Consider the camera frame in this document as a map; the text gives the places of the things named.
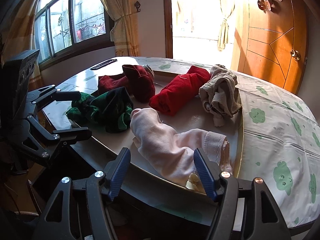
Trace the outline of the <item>brass door knob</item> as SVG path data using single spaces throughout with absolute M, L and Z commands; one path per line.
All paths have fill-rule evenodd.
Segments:
M 299 61 L 301 58 L 300 52 L 294 49 L 290 51 L 290 55 L 295 61 Z

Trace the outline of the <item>wall curtain hook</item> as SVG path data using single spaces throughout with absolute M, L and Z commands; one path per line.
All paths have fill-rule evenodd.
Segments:
M 135 8 L 136 8 L 136 13 L 140 12 L 140 2 L 139 1 L 136 1 L 135 4 L 134 4 Z

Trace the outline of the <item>dark red underwear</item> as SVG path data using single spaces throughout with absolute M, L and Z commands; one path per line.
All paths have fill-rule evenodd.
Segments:
M 122 69 L 121 74 L 98 77 L 99 94 L 125 87 L 128 94 L 133 95 L 138 102 L 148 103 L 156 94 L 153 70 L 148 65 L 131 64 L 124 64 Z

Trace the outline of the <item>orange wooden door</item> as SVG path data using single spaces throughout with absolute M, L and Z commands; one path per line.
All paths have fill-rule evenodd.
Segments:
M 308 54 L 308 20 L 303 0 L 274 1 L 264 13 L 258 0 L 235 0 L 236 27 L 231 69 L 297 94 Z M 300 52 L 295 61 L 290 51 Z

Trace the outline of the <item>beige dotted underwear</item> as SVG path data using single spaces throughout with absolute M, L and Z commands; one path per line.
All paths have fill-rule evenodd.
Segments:
M 225 124 L 241 109 L 237 77 L 221 64 L 210 69 L 210 80 L 199 89 L 199 96 L 205 112 L 213 115 L 216 127 Z

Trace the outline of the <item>black remote control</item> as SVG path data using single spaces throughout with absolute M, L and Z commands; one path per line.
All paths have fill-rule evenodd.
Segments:
M 117 59 L 108 59 L 108 60 L 105 60 L 101 63 L 94 65 L 93 67 L 90 68 L 90 70 L 99 70 L 99 69 L 101 69 L 105 66 L 108 66 L 109 64 L 115 63 L 115 62 L 117 62 Z

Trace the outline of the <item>green and black underwear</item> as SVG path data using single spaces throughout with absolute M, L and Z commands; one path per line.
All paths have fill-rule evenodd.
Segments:
M 126 88 L 119 87 L 97 97 L 81 93 L 79 100 L 72 101 L 66 116 L 81 126 L 99 126 L 107 133 L 120 133 L 129 129 L 132 110 Z

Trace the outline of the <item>green-patterned white tablecloth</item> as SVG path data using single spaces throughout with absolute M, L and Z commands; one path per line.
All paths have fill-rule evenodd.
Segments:
M 92 93 L 98 90 L 98 77 L 122 72 L 123 64 L 149 65 L 155 71 L 156 93 L 175 77 L 197 66 L 210 71 L 210 65 L 156 57 L 119 57 L 116 63 L 99 70 L 83 70 L 61 84 L 61 90 Z M 236 75 L 242 109 L 222 127 L 204 111 L 199 96 L 175 116 L 161 120 L 178 133 L 192 128 L 225 134 L 230 142 L 233 174 L 238 178 L 265 179 L 289 228 L 303 226 L 319 215 L 319 125 L 299 97 L 264 80 L 240 72 Z M 163 179 L 133 144 L 132 132 L 108 134 L 92 129 L 93 137 L 114 152 L 130 147 L 132 162 Z

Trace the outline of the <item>shallow cardboard tray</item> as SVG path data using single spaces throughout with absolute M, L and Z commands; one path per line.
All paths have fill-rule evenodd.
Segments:
M 176 116 L 166 116 L 136 102 L 126 86 L 106 91 L 85 89 L 78 100 L 54 101 L 44 109 L 57 129 L 89 127 L 93 136 L 113 151 L 128 147 L 133 163 L 180 187 L 204 192 L 194 164 L 194 151 L 237 174 L 243 145 L 242 115 L 215 127 L 198 98 Z

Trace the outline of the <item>window with dark frame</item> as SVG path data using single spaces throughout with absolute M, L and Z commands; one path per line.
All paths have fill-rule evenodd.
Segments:
M 112 47 L 113 26 L 101 0 L 39 0 L 34 29 L 40 68 Z

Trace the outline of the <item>beige striped curtain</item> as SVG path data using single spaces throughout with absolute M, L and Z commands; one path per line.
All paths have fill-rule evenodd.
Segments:
M 110 39 L 116 56 L 139 56 L 137 0 L 101 0 L 114 21 Z

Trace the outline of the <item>pale pink underwear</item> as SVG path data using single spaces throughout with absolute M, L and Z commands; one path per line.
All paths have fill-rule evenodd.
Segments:
M 232 173 L 229 141 L 223 134 L 195 128 L 177 133 L 160 121 L 152 108 L 136 108 L 131 113 L 130 128 L 138 152 L 166 180 L 190 190 L 202 192 L 194 164 L 194 151 L 202 148 L 222 171 Z

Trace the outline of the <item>red garment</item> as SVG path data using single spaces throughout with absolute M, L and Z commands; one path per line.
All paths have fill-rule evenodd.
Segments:
M 186 74 L 176 76 L 158 94 L 149 106 L 159 113 L 174 116 L 199 93 L 199 88 L 210 80 L 210 73 L 200 67 L 191 66 Z

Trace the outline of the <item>balcony curtain tied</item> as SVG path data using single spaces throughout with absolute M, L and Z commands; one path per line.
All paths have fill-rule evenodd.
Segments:
M 228 43 L 228 19 L 235 10 L 235 0 L 219 0 L 222 22 L 220 25 L 220 31 L 218 35 L 217 48 L 219 51 L 223 51 Z

